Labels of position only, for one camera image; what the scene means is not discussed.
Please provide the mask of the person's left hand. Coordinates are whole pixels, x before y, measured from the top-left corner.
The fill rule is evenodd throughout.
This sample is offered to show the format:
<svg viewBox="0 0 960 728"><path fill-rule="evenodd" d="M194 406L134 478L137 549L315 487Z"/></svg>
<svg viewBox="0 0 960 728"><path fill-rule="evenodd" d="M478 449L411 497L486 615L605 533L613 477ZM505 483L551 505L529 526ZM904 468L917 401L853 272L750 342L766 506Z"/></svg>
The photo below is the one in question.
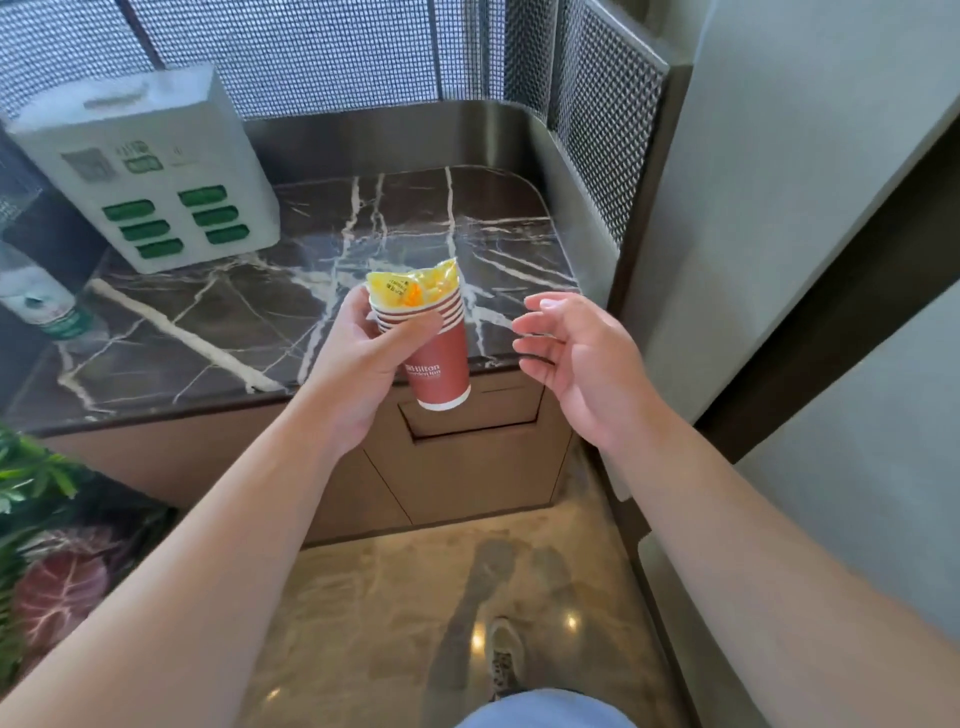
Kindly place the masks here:
<svg viewBox="0 0 960 728"><path fill-rule="evenodd" d="M294 397L308 431L323 449L341 457L366 437L378 407L402 365L376 364L378 327L369 320L369 293L359 285L343 299L306 382Z"/></svg>

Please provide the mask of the person's right hand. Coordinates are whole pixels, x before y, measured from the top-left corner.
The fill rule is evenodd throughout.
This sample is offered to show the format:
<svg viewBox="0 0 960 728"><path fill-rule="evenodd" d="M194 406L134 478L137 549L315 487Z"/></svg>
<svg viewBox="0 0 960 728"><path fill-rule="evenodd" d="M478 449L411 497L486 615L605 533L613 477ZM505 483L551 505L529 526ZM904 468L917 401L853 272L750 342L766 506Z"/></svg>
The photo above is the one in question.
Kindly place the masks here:
<svg viewBox="0 0 960 728"><path fill-rule="evenodd" d="M519 368L558 401L573 431L617 460L652 452L669 421L623 325L593 303L593 321L514 319L515 339L554 336L562 354L518 354Z"/></svg>

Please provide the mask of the stack of red paper cups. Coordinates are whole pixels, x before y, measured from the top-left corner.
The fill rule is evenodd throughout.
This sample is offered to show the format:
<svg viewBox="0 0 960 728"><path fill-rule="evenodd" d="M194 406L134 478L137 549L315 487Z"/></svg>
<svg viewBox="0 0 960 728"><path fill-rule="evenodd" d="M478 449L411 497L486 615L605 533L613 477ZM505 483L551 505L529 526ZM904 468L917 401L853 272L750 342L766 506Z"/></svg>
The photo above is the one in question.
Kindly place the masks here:
<svg viewBox="0 0 960 728"><path fill-rule="evenodd" d="M404 361L403 371L414 398L427 410L450 410L466 401L472 387L461 284L426 305L390 308L372 304L371 311L382 334L407 320L431 313L440 316L442 327L438 334Z"/></svg>

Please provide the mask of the person's right forearm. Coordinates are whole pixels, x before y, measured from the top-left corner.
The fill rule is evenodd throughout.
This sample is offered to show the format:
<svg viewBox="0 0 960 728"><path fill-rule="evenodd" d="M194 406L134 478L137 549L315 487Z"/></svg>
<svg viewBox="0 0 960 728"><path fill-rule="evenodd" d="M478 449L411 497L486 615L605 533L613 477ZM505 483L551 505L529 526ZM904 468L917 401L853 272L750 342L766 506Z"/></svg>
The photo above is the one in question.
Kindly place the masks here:
<svg viewBox="0 0 960 728"><path fill-rule="evenodd" d="M775 508L661 402L598 409L610 455L773 728L960 728L960 649Z"/></svg>

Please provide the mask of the person's left forearm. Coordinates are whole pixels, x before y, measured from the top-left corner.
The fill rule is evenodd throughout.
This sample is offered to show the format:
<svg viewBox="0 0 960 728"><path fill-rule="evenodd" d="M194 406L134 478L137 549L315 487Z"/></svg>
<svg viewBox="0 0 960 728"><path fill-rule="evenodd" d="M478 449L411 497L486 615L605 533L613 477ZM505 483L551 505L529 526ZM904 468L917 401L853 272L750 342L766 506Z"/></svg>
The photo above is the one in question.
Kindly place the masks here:
<svg viewBox="0 0 960 728"><path fill-rule="evenodd" d="M330 475L378 405L298 398L0 701L0 728L231 728Z"/></svg>

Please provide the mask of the yellow plastic packet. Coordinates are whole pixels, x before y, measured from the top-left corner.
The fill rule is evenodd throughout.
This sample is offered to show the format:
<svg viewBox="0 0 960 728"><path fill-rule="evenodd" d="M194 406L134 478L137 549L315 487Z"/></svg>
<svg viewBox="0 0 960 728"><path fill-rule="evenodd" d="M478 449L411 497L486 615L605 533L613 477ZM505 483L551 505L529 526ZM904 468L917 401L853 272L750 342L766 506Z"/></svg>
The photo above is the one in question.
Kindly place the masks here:
<svg viewBox="0 0 960 728"><path fill-rule="evenodd" d="M460 287L456 258L406 272L369 272L366 290L371 305L382 311L420 310L438 304Z"/></svg>

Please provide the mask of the brown counter cabinet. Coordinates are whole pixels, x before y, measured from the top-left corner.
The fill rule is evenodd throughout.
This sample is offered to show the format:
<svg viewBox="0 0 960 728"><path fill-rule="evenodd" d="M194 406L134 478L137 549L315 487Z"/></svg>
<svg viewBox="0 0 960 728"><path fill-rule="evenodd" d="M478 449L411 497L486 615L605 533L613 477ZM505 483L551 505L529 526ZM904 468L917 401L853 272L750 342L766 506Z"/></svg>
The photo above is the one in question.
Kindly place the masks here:
<svg viewBox="0 0 960 728"><path fill-rule="evenodd" d="M41 442L185 511L281 413L284 401ZM460 406L429 411L405 385L334 468L306 547L546 507L571 428L556 398L519 370L476 374Z"/></svg>

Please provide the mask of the metal mesh screen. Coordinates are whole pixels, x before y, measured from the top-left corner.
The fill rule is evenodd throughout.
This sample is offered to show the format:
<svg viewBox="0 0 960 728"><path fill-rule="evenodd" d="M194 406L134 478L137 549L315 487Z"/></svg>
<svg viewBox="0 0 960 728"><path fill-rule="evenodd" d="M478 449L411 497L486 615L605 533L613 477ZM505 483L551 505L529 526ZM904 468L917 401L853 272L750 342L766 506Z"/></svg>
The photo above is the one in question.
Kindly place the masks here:
<svg viewBox="0 0 960 728"><path fill-rule="evenodd" d="M0 0L0 114L63 83L213 63L245 118L519 105L617 247L667 63L601 0Z"/></svg>

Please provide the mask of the white power bank station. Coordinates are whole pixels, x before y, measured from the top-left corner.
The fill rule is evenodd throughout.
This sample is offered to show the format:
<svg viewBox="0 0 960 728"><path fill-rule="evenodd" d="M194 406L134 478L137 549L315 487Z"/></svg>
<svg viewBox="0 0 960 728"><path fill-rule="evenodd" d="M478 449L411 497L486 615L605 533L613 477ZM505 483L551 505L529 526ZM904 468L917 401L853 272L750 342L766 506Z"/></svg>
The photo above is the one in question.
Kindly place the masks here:
<svg viewBox="0 0 960 728"><path fill-rule="evenodd" d="M63 83L6 131L137 273L282 238L278 197L211 62Z"/></svg>

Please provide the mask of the person's white shoe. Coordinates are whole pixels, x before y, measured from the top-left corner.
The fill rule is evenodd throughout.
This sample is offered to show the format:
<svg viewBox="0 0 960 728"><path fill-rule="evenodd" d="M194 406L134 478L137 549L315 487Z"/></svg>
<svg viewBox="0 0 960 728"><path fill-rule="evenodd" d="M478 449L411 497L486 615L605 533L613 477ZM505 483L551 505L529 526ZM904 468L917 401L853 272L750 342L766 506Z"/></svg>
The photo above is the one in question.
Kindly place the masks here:
<svg viewBox="0 0 960 728"><path fill-rule="evenodd" d="M524 645L519 631L507 617L497 616L486 625L485 656L491 701L524 692Z"/></svg>

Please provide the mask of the person's blue shorts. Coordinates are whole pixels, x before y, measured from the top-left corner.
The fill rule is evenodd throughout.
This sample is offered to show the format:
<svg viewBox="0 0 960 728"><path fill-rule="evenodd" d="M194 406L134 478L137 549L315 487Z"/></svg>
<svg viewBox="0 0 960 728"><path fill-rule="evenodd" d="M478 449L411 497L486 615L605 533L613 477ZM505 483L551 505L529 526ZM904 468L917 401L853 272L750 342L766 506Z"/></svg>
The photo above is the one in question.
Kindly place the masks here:
<svg viewBox="0 0 960 728"><path fill-rule="evenodd" d="M621 710L574 690L526 689L487 702L454 728L639 728Z"/></svg>

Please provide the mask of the clear plastic water bottle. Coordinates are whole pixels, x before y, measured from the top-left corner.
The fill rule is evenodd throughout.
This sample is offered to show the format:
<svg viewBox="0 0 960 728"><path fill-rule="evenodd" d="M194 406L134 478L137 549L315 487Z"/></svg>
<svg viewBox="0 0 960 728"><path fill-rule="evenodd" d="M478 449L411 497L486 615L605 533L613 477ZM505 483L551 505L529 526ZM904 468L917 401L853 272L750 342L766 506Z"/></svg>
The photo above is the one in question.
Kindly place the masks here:
<svg viewBox="0 0 960 728"><path fill-rule="evenodd" d="M0 305L76 355L110 343L106 323L28 255L0 240Z"/></svg>

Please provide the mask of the green leafy plant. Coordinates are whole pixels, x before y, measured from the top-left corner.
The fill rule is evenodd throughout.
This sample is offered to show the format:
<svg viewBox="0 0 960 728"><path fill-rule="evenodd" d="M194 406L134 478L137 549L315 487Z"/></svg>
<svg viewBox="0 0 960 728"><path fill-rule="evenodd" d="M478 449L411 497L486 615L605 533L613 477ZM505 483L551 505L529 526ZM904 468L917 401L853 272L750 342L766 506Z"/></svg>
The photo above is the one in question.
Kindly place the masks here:
<svg viewBox="0 0 960 728"><path fill-rule="evenodd" d="M27 650L14 606L28 568L24 550L77 496L78 471L66 456L0 424L0 694Z"/></svg>

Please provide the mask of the red veined leaf plant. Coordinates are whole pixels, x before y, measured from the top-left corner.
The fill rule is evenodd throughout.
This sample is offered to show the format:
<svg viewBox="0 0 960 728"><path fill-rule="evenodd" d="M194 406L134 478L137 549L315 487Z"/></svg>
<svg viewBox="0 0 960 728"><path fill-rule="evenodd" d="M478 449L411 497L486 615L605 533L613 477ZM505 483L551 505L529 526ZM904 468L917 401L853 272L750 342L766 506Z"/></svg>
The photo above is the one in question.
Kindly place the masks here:
<svg viewBox="0 0 960 728"><path fill-rule="evenodd" d="M109 560L123 544L108 525L49 529L18 548L27 567L13 586L14 627L30 654L53 650L104 599Z"/></svg>

